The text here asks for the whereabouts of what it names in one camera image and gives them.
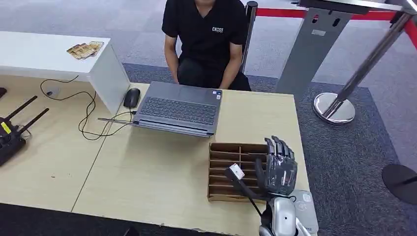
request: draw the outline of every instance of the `wooden desk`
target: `wooden desk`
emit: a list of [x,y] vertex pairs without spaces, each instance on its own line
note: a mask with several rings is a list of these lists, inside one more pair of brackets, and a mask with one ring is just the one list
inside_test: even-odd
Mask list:
[[[149,85],[133,86],[143,97]],[[250,203],[207,201],[209,143],[263,144],[271,135],[293,149],[298,162],[296,188],[309,190],[293,97],[228,90],[211,139],[138,127],[106,138],[73,212],[258,235],[260,219]]]
[[[53,101],[40,91],[42,79],[0,76],[0,87],[8,93],[0,98],[0,116],[5,117],[34,95],[38,98],[17,114],[14,125],[26,124],[44,108],[50,111],[30,128],[33,137],[20,153],[0,167],[0,202],[22,206],[71,211],[104,138],[87,141],[78,131],[91,98],[82,94],[65,101]],[[86,90],[89,83],[61,84],[59,97]],[[101,131],[97,117],[111,117],[100,98],[86,131]]]

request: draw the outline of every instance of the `metal pole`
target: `metal pole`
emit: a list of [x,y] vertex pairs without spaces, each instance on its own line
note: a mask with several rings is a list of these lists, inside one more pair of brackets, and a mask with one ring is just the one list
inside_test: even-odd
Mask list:
[[325,92],[316,96],[314,99],[314,111],[320,118],[333,124],[345,124],[353,120],[355,117],[355,108],[350,101],[347,100],[348,96],[393,45],[401,35],[405,24],[412,17],[412,15],[404,13],[398,21],[391,26],[368,58],[365,59],[359,69],[353,74],[338,94]]
[[293,94],[299,101],[352,16],[352,13],[309,8],[279,75],[275,92]]
[[258,3],[255,1],[249,1],[246,5],[246,16],[248,20],[248,35],[246,38],[246,43],[243,46],[242,54],[242,65],[240,66],[240,71],[243,72],[246,66],[246,59],[249,51],[250,39],[252,37],[253,26],[255,24],[256,10],[258,9]]

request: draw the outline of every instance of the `black antenna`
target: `black antenna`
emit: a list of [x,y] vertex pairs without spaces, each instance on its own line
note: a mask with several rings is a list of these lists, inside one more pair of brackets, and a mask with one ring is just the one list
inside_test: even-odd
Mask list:
[[35,122],[37,122],[45,113],[49,111],[49,108],[43,110],[39,115],[37,115],[33,120],[31,120],[29,123],[27,123],[21,130],[19,130],[18,134],[21,135],[23,132],[25,132],[29,127],[31,127]]
[[21,112],[25,107],[27,107],[30,103],[32,103],[35,99],[37,99],[38,96],[33,96],[31,99],[29,99],[27,102],[25,102],[22,106],[20,106],[18,109],[16,109],[14,112],[12,112],[8,117],[4,118],[5,120],[12,119],[17,113]]

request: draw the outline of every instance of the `man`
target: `man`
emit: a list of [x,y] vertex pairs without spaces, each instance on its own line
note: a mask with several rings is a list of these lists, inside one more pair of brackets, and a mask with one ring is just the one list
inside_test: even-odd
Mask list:
[[[162,23],[165,58],[182,85],[250,91],[239,72],[247,23],[240,0],[167,0]],[[175,45],[182,41],[178,59]]]

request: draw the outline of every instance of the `red rope barrier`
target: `red rope barrier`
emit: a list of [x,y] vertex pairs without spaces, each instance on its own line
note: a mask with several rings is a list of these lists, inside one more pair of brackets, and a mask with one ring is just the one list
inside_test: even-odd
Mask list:
[[405,25],[405,33],[408,34],[408,37],[410,37],[411,42],[417,49],[417,27],[413,20],[409,20]]
[[[258,8],[256,16],[304,18],[306,12],[300,9]],[[354,15],[352,20],[390,21],[394,14],[391,11],[370,11],[366,15]]]
[[[306,12],[301,9],[258,8],[256,16],[304,18]],[[394,14],[395,12],[392,11],[370,11],[366,15],[353,15],[352,20],[390,21]],[[412,20],[407,23],[405,32],[417,49],[417,27]]]
[[258,8],[256,16],[304,18],[306,12],[298,9]]

